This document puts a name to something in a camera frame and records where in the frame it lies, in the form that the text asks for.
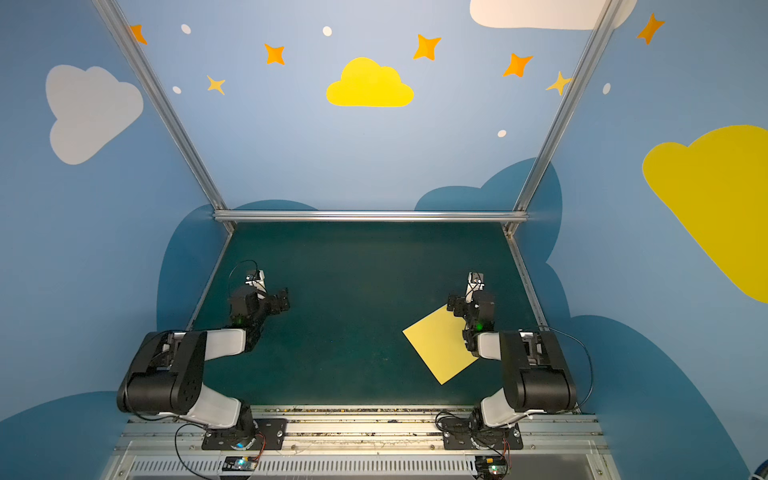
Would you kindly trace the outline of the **yellow square paper sheet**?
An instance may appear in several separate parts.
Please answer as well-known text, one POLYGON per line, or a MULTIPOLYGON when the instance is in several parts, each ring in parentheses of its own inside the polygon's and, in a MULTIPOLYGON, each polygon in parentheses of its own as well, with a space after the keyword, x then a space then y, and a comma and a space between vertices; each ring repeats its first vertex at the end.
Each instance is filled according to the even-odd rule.
POLYGON ((462 337, 465 321, 446 305, 403 330, 403 334, 440 385, 446 384, 477 358, 462 337))

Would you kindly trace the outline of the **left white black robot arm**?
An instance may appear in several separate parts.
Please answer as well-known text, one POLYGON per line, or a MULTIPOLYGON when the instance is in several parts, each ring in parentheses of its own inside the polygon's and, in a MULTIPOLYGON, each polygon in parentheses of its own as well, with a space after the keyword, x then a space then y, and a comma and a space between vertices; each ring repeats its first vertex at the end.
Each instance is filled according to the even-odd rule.
POLYGON ((289 293, 243 285, 230 296, 222 329, 148 333, 120 384, 120 411, 142 418, 175 416, 200 426, 205 449, 250 450, 266 445, 250 406, 204 384, 207 362, 252 351, 266 320, 290 309, 289 293))

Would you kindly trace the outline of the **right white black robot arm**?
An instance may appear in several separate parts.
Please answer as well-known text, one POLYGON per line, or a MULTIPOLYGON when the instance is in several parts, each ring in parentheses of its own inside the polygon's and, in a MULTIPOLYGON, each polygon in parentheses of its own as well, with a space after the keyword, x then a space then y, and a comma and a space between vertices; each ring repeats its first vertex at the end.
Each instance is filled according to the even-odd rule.
POLYGON ((495 296, 484 290, 450 295, 447 310, 464 320, 462 339, 476 358, 501 365, 501 388, 483 398, 467 420, 479 442, 489 430, 506 430, 532 414, 558 414, 578 407, 578 392, 556 335, 495 329, 495 296))

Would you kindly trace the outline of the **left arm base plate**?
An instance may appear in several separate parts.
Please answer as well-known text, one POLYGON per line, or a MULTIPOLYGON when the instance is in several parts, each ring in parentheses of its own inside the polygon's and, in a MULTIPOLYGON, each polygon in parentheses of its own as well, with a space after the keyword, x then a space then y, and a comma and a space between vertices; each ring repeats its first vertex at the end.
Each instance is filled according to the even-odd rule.
POLYGON ((229 429, 207 430, 201 445, 204 451, 281 450, 288 421, 284 418, 257 418, 250 424, 229 429))

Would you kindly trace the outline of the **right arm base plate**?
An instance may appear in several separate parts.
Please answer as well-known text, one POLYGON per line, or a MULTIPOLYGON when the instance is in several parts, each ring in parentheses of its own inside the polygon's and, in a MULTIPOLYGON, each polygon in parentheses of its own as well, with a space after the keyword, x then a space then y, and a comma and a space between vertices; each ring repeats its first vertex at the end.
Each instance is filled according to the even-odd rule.
POLYGON ((511 428, 471 427, 470 420, 440 416, 435 420, 446 450, 522 450, 523 441, 517 425, 511 428))

